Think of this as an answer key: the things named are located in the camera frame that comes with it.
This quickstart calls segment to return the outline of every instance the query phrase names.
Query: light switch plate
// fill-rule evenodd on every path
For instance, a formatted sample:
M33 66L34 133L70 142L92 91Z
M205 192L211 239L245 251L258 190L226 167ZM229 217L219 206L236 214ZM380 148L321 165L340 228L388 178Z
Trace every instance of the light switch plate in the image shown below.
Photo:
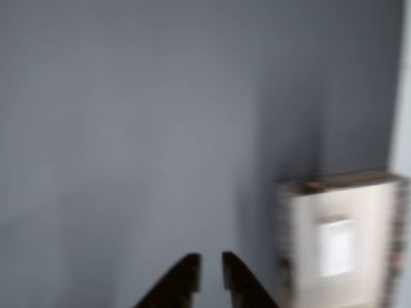
M320 276L332 277L354 270L352 219L319 225Z

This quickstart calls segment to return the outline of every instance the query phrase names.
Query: blue-gray wall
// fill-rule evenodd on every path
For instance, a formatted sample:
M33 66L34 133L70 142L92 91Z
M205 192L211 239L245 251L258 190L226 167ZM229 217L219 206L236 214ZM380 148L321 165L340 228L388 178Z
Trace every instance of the blue-gray wall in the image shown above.
M270 182L387 163L401 5L1 1L1 307L130 307L192 251L196 307L223 250L273 292Z

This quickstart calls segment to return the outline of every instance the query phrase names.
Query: painted wall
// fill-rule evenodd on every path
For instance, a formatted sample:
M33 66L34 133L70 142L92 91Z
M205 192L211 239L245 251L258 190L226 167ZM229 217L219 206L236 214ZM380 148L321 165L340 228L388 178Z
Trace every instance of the painted wall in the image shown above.
M274 294L271 181L387 164L401 4L1 1L1 306L131 307L192 251L195 307L223 250Z
M406 177L411 177L411 3L405 1L403 13L403 38L401 44L401 58L398 73L398 87L396 111L394 114L394 128L392 130L391 151L389 158L390 170ZM410 207L408 206L408 221L411 221ZM405 270L400 278L396 291L395 307L405 308L411 301L411 229L408 224Z

